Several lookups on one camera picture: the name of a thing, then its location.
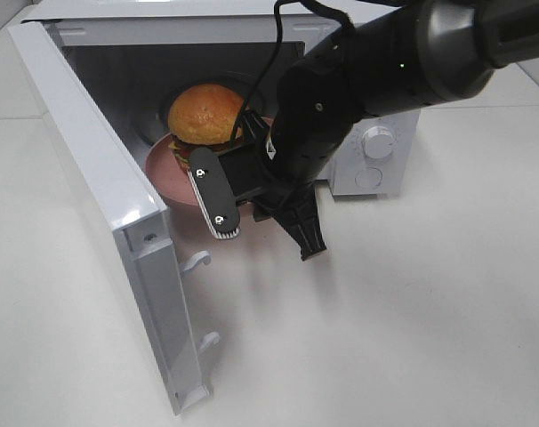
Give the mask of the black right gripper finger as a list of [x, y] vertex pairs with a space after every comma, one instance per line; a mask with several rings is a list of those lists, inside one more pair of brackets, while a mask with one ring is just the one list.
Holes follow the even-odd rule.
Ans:
[[315, 186], [301, 188], [274, 213], [273, 218], [300, 248], [302, 261], [326, 250], [322, 237]]
[[219, 240], [236, 238], [240, 214], [218, 156], [208, 148], [194, 149], [189, 156], [188, 176], [213, 237]]

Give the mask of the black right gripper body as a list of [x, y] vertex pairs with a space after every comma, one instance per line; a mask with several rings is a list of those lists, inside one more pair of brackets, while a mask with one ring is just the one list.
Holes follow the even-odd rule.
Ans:
[[252, 202], [277, 222], [317, 222], [314, 181], [336, 151], [336, 119], [324, 111], [280, 112], [268, 125], [239, 119], [244, 142], [216, 157], [216, 221], [238, 222]]

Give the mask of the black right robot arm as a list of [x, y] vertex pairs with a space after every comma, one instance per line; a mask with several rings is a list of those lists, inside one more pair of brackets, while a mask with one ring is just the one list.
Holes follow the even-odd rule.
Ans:
[[211, 234], [234, 238], [250, 202], [300, 247], [326, 248], [314, 182], [353, 125], [479, 94], [495, 70], [539, 58], [539, 1], [393, 1], [364, 25], [308, 1], [338, 27], [277, 84], [271, 123], [242, 108], [243, 143], [225, 153], [195, 149], [189, 180]]

